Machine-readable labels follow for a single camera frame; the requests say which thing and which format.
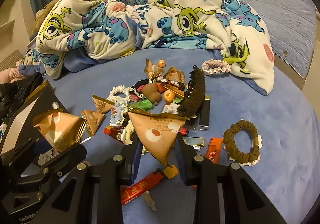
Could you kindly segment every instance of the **orange ball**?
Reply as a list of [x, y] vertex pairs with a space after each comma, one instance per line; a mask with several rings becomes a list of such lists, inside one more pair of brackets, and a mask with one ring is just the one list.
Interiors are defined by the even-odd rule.
[[174, 95], [174, 92], [171, 91], [171, 90], [166, 90], [164, 93], [163, 93], [163, 99], [166, 101], [166, 102], [172, 102], [175, 98], [175, 95]]

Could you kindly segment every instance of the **brown rubber toy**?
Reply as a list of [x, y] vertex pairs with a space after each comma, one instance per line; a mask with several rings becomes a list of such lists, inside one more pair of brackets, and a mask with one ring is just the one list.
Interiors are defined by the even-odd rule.
[[155, 106], [158, 105], [161, 100], [161, 94], [158, 92], [158, 88], [156, 83], [148, 83], [142, 88], [143, 95], [146, 96], [147, 99], [151, 101], [151, 103]]

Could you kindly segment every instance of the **metal bolt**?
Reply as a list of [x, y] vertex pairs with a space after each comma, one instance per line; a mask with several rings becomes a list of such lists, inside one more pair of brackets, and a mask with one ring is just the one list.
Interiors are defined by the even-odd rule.
[[115, 156], [113, 157], [113, 160], [114, 160], [115, 162], [119, 162], [119, 161], [121, 161], [122, 159], [123, 159], [122, 155], [115, 155]]
[[87, 165], [86, 165], [85, 163], [79, 163], [79, 164], [77, 165], [77, 169], [78, 169], [79, 171], [84, 170], [86, 167], [87, 167]]
[[38, 193], [37, 193], [37, 200], [38, 200], [38, 201], [41, 201], [42, 197], [43, 197], [42, 193], [41, 193], [41, 192], [38, 192]]
[[43, 168], [43, 170], [42, 170], [42, 172], [43, 172], [44, 174], [47, 174], [48, 171], [49, 171], [49, 168], [48, 168], [48, 167]]
[[231, 168], [232, 168], [233, 170], [239, 170], [239, 169], [240, 169], [240, 165], [239, 165], [238, 163], [232, 163], [232, 164], [231, 164]]
[[203, 161], [203, 156], [202, 155], [196, 155], [194, 159], [195, 159], [196, 162], [202, 162]]

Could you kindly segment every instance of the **blue bed sheet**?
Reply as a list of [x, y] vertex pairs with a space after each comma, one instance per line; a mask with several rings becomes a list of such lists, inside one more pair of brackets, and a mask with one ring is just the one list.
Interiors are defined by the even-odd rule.
[[[175, 66], [188, 77], [193, 65], [201, 66], [211, 55], [203, 49], [145, 49], [49, 81], [69, 112], [80, 116], [83, 109], [95, 110], [91, 98], [93, 94], [106, 98], [112, 87], [131, 86], [144, 79], [146, 58], [154, 63], [165, 59], [166, 69]], [[319, 123], [302, 92], [277, 68], [273, 91], [266, 97], [231, 74], [206, 76], [205, 80], [206, 94], [211, 96], [209, 131], [194, 131], [190, 136], [204, 137], [208, 144], [211, 137], [222, 137], [223, 132], [240, 119], [254, 123], [262, 136], [261, 160], [255, 166], [245, 166], [244, 169], [287, 223], [299, 224], [320, 193]], [[164, 101], [152, 112], [159, 113], [163, 105]], [[103, 133], [109, 121], [110, 114], [107, 113], [95, 136], [84, 143], [88, 150], [87, 160], [92, 164], [102, 163], [121, 151], [122, 145]], [[251, 141], [245, 133], [237, 134], [235, 140], [240, 150], [249, 151]], [[200, 154], [205, 152], [206, 148], [203, 148]], [[173, 152], [169, 163], [176, 165]], [[219, 163], [230, 164], [224, 150]], [[150, 154], [142, 156], [136, 181], [159, 167], [162, 166]], [[193, 223], [196, 190], [185, 187], [180, 177], [162, 181], [150, 194], [157, 211], [153, 212], [139, 197], [123, 206], [124, 223]]]

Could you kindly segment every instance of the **brown fuzzy hair clip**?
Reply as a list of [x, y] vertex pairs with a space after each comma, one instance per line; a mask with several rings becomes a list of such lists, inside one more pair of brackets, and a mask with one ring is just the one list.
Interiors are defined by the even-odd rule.
[[204, 101], [205, 81], [204, 73], [196, 65], [190, 72], [188, 90], [184, 92], [184, 99], [178, 108], [178, 114], [185, 117], [192, 117]]

